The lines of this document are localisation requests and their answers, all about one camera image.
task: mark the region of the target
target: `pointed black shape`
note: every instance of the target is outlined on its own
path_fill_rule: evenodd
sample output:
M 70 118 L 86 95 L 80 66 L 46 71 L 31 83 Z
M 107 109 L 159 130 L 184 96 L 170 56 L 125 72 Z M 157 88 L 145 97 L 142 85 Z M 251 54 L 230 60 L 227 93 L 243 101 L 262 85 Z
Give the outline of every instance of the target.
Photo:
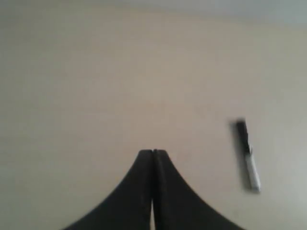
M 242 230 L 207 205 L 184 181 L 164 150 L 154 150 L 157 230 Z
M 149 230 L 153 152 L 139 152 L 118 187 L 100 205 L 65 230 Z

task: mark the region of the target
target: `pen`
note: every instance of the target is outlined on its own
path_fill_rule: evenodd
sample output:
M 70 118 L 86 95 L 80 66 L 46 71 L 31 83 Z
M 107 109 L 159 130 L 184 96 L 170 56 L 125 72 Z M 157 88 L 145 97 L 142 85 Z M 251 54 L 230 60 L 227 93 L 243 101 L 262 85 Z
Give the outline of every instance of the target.
M 246 167 L 248 170 L 251 189 L 259 193 L 261 188 L 260 179 L 256 169 L 252 148 L 249 146 L 248 131 L 245 120 L 238 120 L 236 122 L 236 128 L 239 136 L 239 141 L 242 147 L 242 152 L 244 154 Z

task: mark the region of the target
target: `marker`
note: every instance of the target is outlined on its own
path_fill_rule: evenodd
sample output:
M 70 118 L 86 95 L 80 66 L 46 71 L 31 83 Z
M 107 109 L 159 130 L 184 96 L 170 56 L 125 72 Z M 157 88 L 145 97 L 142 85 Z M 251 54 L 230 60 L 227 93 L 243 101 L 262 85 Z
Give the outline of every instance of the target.
M 249 146 L 248 130 L 246 128 L 245 120 L 244 119 L 238 120 L 236 122 L 236 128 L 238 131 L 242 152 L 244 154 L 244 159 L 248 170 L 251 189 L 257 193 L 260 193 L 260 188 L 261 188 L 260 179 L 257 173 L 252 148 L 250 148 Z

